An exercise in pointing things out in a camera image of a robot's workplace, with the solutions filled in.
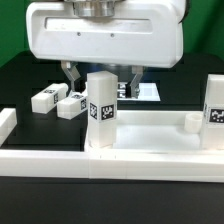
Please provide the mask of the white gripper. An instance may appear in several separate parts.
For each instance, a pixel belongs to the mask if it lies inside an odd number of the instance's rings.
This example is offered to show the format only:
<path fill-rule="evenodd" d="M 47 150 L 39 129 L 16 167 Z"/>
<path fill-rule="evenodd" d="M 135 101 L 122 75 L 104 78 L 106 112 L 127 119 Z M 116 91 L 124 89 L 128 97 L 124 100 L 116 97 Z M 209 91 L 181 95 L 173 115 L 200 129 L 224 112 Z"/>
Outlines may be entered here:
<path fill-rule="evenodd" d="M 143 66 L 170 68 L 181 59 L 186 11 L 187 0 L 33 2 L 26 12 L 29 48 L 40 59 L 62 61 L 72 93 L 76 62 L 133 66 L 126 96 L 137 98 Z"/>

